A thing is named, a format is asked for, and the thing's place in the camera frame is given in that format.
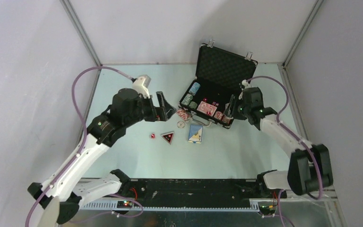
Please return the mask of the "blue poker chip stack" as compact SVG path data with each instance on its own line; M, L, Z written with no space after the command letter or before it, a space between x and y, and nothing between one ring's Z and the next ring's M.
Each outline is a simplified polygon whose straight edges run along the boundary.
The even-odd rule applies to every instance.
M190 89L189 89L188 93L189 93L190 95L194 96L194 95L196 95L196 94L197 94L197 92L198 92L198 90L199 90L199 89L200 89L200 84L199 84L198 82L194 82L194 83L191 85L191 87L190 87Z

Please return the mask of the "orange brown chip stack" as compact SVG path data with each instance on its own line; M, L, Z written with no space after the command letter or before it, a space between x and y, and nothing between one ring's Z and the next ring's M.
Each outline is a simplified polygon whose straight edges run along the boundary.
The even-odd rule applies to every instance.
M233 119L233 117L228 117L228 116L224 115L222 118L222 122L229 125L232 119Z

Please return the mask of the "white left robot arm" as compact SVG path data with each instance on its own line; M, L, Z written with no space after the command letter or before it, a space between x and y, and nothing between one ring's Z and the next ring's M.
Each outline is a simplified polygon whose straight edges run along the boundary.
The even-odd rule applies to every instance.
M119 90L112 103L86 128L83 139L62 166L43 183L32 183L29 193L36 199L32 206L43 208L38 223L40 227L54 227L70 221L81 207L107 195L125 197L130 192L129 177L121 170L108 176L80 185L78 182L92 164L115 142L126 134L126 130L140 122L165 122L176 109L157 92L159 106L154 106L152 97L132 88Z

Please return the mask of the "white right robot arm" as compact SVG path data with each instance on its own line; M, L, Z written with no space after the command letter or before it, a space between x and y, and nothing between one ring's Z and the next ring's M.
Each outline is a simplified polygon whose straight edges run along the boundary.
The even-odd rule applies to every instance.
M324 189L333 184L328 148L301 137L280 120L273 108L264 107L258 87L245 88L239 96L232 95L225 113L237 120L247 120L272 138L289 158L288 170L259 174L256 192L260 197L267 198L278 189L320 199Z

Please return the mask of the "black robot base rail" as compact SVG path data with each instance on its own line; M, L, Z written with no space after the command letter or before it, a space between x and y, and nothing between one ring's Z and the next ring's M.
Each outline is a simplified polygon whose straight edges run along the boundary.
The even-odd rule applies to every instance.
M257 179L158 179L130 178L121 170L117 195L134 198L149 209L249 209L256 199L275 200L286 192L269 189Z

